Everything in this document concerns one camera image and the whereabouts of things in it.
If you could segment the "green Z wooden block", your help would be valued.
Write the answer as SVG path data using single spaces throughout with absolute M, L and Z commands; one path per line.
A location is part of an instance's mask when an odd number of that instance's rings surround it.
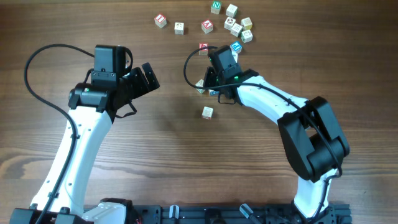
M 197 86 L 197 91 L 201 94 L 203 94 L 205 92 L 205 90 L 203 89 L 203 84 L 204 84 L 204 80 L 201 79 L 199 80 L 195 85 Z

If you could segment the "blue H wooden block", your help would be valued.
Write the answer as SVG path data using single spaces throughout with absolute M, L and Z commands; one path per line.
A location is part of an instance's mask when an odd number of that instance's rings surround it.
M 218 95 L 218 94 L 219 94 L 219 91 L 216 91 L 216 90 L 209 90 L 209 94 L 210 94 L 211 96 L 213 96 L 213 95 Z

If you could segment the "wooden block red side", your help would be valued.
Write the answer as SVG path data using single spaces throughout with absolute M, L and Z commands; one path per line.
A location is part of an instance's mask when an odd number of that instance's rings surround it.
M 211 119 L 213 116 L 213 108 L 205 106 L 202 111 L 202 118 Z

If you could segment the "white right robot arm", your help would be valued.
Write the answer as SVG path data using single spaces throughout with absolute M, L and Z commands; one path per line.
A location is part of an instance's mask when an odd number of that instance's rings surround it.
M 288 94 L 239 65 L 223 71 L 208 67 L 204 88 L 216 90 L 240 105 L 262 113 L 279 129 L 286 158 L 298 175 L 297 193 L 288 214 L 267 214 L 266 221 L 339 223 L 337 208 L 328 202 L 333 179 L 342 175 L 349 144 L 326 99 Z

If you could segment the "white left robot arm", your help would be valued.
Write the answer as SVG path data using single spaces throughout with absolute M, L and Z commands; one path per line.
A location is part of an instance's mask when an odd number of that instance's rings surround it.
M 149 63 L 113 82 L 94 79 L 78 83 L 70 92 L 68 121 L 51 169 L 29 208 L 15 208 L 11 223 L 139 223 L 132 202 L 104 198 L 84 210 L 88 179 L 98 149 L 110 130 L 117 110 L 159 82 Z

